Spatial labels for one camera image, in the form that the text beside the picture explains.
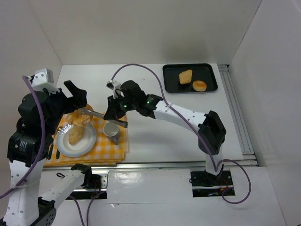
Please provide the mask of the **metal tongs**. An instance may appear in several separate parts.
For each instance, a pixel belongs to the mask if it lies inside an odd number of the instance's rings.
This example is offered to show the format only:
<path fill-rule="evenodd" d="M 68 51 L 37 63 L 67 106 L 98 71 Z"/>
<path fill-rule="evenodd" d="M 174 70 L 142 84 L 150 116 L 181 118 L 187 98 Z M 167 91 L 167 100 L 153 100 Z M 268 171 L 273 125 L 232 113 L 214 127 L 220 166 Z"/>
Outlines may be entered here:
<path fill-rule="evenodd" d="M 128 127 L 128 123 L 126 121 L 122 121 L 122 120 L 119 120 L 119 119 L 117 119 L 117 120 L 107 120 L 107 119 L 104 118 L 104 114 L 95 112 L 95 111 L 90 110 L 90 109 L 88 109 L 86 107 L 79 108 L 78 111 L 81 114 L 89 115 L 89 116 L 94 116 L 94 117 L 97 117 L 97 118 L 101 118 L 101 119 L 103 119 L 105 121 L 114 123 L 114 124 L 119 125 L 119 126 L 124 127 L 124 128 Z"/>

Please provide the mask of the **sugared orange donut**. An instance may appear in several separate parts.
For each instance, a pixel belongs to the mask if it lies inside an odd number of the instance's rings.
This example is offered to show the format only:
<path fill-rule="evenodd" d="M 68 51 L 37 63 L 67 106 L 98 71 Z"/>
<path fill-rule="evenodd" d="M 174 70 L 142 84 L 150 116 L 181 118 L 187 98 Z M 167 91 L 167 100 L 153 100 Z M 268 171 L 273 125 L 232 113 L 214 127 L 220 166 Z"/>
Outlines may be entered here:
<path fill-rule="evenodd" d="M 66 121 L 68 124 L 83 128 L 92 121 L 92 118 L 93 116 L 91 115 L 85 115 L 78 110 L 75 110 L 74 112 L 67 114 Z"/>

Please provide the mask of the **long bread roll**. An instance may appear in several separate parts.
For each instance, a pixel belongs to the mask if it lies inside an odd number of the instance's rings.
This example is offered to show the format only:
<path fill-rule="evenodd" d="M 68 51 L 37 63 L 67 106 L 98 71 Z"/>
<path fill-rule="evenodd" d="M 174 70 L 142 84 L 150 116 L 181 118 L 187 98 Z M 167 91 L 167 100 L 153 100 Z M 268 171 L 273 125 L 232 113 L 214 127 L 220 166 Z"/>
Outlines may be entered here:
<path fill-rule="evenodd" d="M 70 129 L 70 134 L 69 134 L 69 144 L 70 145 L 76 145 L 83 137 L 85 132 L 84 127 L 80 126 L 73 126 Z"/>

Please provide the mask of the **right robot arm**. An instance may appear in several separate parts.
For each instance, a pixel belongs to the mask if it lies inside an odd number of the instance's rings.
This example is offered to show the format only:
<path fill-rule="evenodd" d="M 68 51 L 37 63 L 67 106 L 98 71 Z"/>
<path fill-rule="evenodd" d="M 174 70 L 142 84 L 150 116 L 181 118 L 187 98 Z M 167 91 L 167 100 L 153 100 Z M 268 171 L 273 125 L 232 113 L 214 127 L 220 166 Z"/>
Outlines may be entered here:
<path fill-rule="evenodd" d="M 211 180 L 219 180 L 222 171 L 222 145 L 226 129 L 214 111 L 200 113 L 174 105 L 164 98 L 145 94 L 140 86 L 132 81 L 119 83 L 114 80 L 106 85 L 113 94 L 108 97 L 105 120 L 119 120 L 129 111 L 156 120 L 163 120 L 193 132 L 198 138 L 198 147 L 206 155 L 205 174 Z"/>

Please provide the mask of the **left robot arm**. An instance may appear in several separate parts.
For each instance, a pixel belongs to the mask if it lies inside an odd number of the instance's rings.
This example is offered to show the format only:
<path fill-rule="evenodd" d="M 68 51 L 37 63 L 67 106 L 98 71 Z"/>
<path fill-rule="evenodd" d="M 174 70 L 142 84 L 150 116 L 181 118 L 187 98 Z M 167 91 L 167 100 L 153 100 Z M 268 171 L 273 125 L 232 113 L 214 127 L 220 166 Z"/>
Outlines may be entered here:
<path fill-rule="evenodd" d="M 16 132 L 8 141 L 11 181 L 5 192 L 8 207 L 0 223 L 3 226 L 49 226 L 56 211 L 66 198 L 78 188 L 101 188 L 101 177 L 83 164 L 75 164 L 62 181 L 43 195 L 39 195 L 40 178 L 53 135 L 66 113 L 87 105 L 87 93 L 71 81 L 64 85 L 71 92 L 67 97 L 61 89 L 35 91 L 27 77 L 30 90 L 18 107 L 20 119 Z"/>

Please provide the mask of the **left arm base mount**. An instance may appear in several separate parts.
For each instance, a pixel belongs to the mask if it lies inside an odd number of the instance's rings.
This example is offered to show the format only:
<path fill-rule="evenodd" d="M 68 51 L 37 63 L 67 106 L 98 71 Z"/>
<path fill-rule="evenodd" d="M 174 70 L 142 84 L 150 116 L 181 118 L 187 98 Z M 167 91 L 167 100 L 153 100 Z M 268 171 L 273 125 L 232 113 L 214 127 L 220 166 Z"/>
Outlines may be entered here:
<path fill-rule="evenodd" d="M 71 196 L 77 200 L 107 199 L 108 173 L 94 174 L 89 180 L 88 187 L 78 187 Z"/>

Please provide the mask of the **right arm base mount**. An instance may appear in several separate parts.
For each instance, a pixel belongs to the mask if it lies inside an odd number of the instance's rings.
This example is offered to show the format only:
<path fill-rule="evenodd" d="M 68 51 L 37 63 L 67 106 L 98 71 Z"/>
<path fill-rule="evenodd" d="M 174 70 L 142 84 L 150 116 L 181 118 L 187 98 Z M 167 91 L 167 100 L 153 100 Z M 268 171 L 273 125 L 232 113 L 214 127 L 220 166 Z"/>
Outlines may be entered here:
<path fill-rule="evenodd" d="M 235 196 L 232 175 L 229 170 L 224 170 L 217 179 L 209 176 L 205 171 L 191 171 L 189 182 L 192 186 L 193 198 Z"/>

